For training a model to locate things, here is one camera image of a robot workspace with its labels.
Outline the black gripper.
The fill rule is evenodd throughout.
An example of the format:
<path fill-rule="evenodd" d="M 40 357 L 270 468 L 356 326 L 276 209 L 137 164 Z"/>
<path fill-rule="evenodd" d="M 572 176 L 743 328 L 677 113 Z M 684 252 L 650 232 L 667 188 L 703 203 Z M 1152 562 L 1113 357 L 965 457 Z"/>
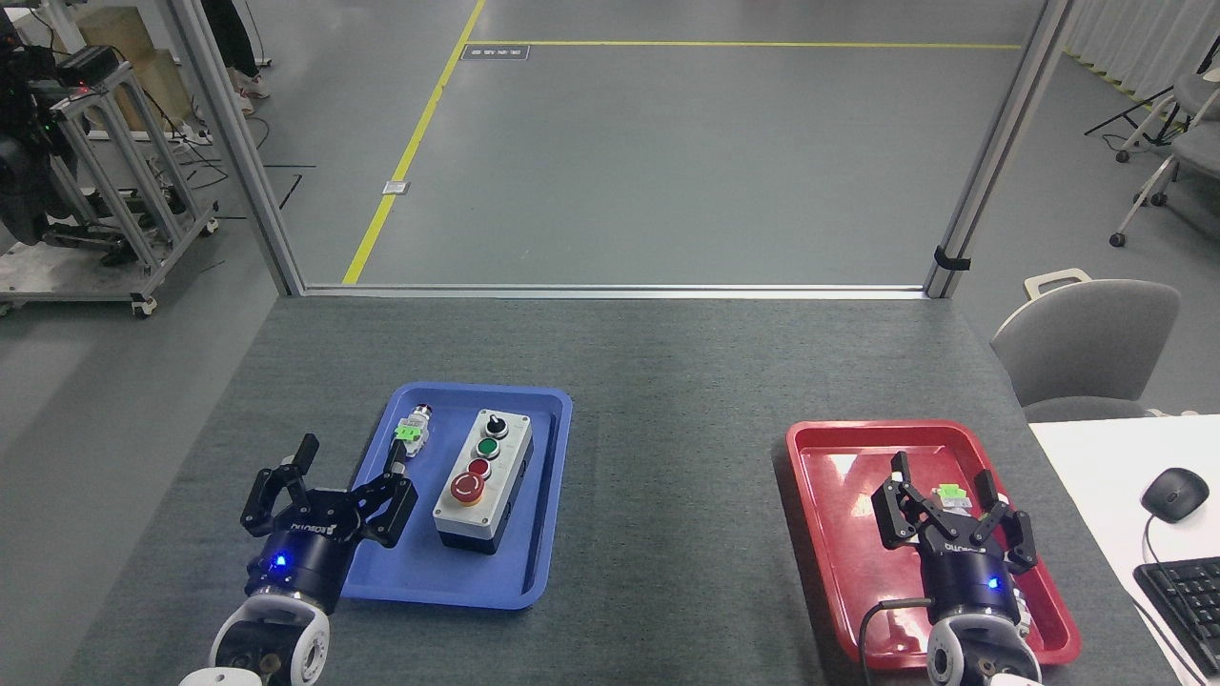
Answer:
<path fill-rule="evenodd" d="M 974 486 L 985 509 L 974 529 L 952 526 L 948 513 L 920 494 L 911 482 L 906 452 L 891 457 L 891 477 L 871 496 L 886 551 L 914 544 L 920 526 L 931 524 L 920 531 L 917 553 L 924 594 L 932 601 L 927 609 L 932 625 L 959 614 L 993 614 L 1017 623 L 1011 574 L 1022 575 L 1038 564 L 1028 513 L 1000 494 L 989 469 L 976 474 Z M 993 535 L 997 527 L 1003 530 L 1005 552 Z"/>
<path fill-rule="evenodd" d="M 361 540 L 392 551 L 405 529 L 418 493 L 407 477 L 407 447 L 392 439 L 383 474 L 349 492 L 307 489 L 304 476 L 318 452 L 316 435 L 304 435 L 293 455 L 257 472 L 242 511 L 254 537 L 268 535 L 260 555 L 246 566 L 245 594 L 300 594 L 325 614 L 336 612 L 346 574 Z M 287 488 L 292 504 L 274 516 Z"/>

